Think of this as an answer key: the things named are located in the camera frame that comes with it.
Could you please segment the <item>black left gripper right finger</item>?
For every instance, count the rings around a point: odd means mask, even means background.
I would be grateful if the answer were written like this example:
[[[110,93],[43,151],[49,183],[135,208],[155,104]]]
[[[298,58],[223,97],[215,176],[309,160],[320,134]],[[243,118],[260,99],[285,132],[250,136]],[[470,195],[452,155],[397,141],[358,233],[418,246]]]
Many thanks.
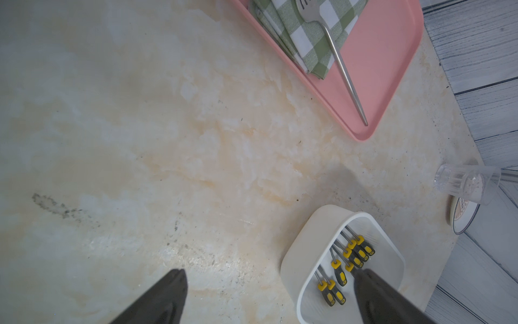
[[[434,323],[371,269],[354,269],[353,276],[363,323]]]

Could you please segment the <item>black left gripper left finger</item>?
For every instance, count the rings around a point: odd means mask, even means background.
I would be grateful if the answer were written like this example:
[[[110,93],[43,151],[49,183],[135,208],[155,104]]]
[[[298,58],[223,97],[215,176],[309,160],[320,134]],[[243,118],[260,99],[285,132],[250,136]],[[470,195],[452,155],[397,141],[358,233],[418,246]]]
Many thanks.
[[[179,323],[188,295],[184,269],[173,269],[111,323]]]

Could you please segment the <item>file tool black handle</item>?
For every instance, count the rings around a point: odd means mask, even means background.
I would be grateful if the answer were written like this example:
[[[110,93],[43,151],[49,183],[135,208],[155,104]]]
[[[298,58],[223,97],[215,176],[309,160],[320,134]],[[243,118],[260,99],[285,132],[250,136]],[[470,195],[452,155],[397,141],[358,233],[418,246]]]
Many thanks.
[[[318,281],[318,283],[317,283],[318,290],[321,292],[322,297],[324,298],[326,304],[329,306],[334,306],[335,298],[328,288],[327,281],[322,277],[322,275],[320,274],[320,271],[318,271],[318,270],[315,271],[314,275],[316,276],[317,281]]]

